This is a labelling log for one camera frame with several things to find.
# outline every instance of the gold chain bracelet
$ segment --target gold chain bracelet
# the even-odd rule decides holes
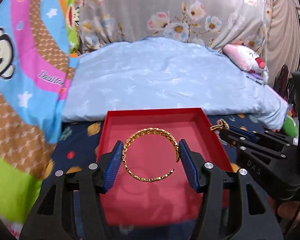
[[[210,127],[210,132],[216,131],[216,130],[221,130],[221,129],[227,129],[229,130],[229,125],[227,122],[223,119],[219,120],[219,124],[213,125]]]
[[[154,181],[159,181],[159,180],[165,179],[166,177],[170,176],[174,172],[174,169],[172,169],[171,171],[169,171],[167,174],[165,174],[163,176],[160,176],[157,178],[146,179],[146,178],[141,178],[141,177],[135,175],[127,166],[126,152],[129,148],[129,146],[135,139],[139,138],[140,136],[146,135],[146,134],[159,134],[159,135],[167,138],[172,143],[172,145],[176,151],[176,162],[178,162],[180,160],[179,146],[178,146],[176,139],[171,135],[171,133],[169,133],[163,129],[159,129],[159,128],[146,128],[146,129],[142,129],[142,130],[137,131],[136,133],[132,134],[129,137],[129,139],[126,141],[125,145],[123,146],[123,150],[122,150],[123,166],[125,167],[127,172],[130,174],[130,176],[132,176],[133,178],[135,178],[139,181],[142,181],[142,182],[154,182]]]

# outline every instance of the pillow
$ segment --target pillow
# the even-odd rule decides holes
[[[269,70],[260,55],[243,45],[227,44],[222,48],[231,61],[243,71],[261,74],[263,84],[268,83]]]

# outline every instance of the pink stripe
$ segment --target pink stripe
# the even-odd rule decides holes
[[[66,99],[67,95],[68,95],[68,91],[69,91],[69,87],[71,85],[72,80],[71,79],[66,79],[64,85],[63,85],[63,89],[61,94],[59,95],[59,101],[60,100],[64,100]]]
[[[62,86],[47,82],[38,77],[41,71],[45,71],[47,75],[60,78],[64,81],[66,74],[54,68],[38,53],[30,27],[29,0],[10,0],[10,5],[11,24],[22,71],[34,81],[38,88],[60,93]],[[22,30],[17,30],[19,22],[23,23]]]

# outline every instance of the red tray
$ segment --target red tray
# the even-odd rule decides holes
[[[202,154],[205,161],[232,171],[210,126],[201,108],[109,111],[98,157],[111,152],[117,140],[125,143],[136,131],[153,127],[170,132],[177,142],[185,139],[190,149]],[[197,217],[202,194],[190,187],[181,161],[175,162],[175,151],[168,139],[155,134],[136,139],[127,151],[127,164],[133,173],[145,178],[161,176],[171,169],[175,172],[164,180],[146,183],[132,178],[121,165],[113,188],[101,196],[109,224],[158,226]]]

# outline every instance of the floral bedsheet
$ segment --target floral bedsheet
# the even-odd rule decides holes
[[[261,52],[272,0],[80,0],[83,51],[110,42],[164,36],[220,50],[243,41]]]

